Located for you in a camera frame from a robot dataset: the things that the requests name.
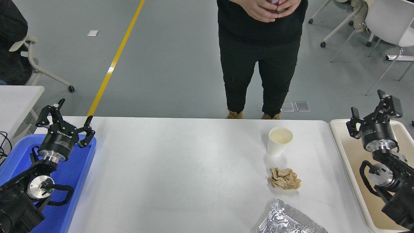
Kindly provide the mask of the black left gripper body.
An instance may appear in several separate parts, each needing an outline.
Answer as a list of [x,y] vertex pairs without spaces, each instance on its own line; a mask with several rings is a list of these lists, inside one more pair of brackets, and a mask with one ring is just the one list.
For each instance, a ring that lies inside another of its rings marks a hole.
[[38,148],[38,154],[42,157],[50,156],[52,153],[60,155],[60,160],[68,160],[75,143],[79,140],[77,134],[71,134],[76,126],[69,123],[52,124],[48,128],[48,132]]

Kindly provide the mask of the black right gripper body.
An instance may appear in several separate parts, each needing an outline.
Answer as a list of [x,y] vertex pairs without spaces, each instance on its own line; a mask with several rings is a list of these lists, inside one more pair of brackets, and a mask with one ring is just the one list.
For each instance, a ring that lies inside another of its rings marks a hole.
[[365,150],[391,150],[398,146],[389,120],[361,124],[359,132]]

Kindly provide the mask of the standing person's left hand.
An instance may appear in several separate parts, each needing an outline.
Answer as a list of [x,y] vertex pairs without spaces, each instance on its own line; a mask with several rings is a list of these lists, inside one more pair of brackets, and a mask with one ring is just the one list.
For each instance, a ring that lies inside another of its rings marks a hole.
[[279,0],[276,8],[277,18],[291,15],[300,5],[301,0]]

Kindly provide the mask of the standing person's right hand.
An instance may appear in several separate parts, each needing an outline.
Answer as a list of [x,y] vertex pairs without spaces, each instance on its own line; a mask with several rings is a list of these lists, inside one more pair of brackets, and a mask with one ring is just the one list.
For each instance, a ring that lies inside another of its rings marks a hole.
[[231,0],[239,5],[251,18],[259,22],[274,22],[278,17],[279,4],[266,0]]

